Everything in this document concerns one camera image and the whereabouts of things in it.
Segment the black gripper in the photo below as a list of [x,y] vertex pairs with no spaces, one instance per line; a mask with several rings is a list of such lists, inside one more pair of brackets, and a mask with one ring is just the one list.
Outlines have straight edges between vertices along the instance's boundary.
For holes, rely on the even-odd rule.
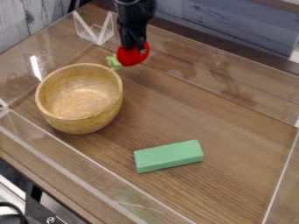
[[139,53],[146,54],[146,27],[155,16],[156,0],[114,0],[114,5],[122,46],[132,49],[136,43]]

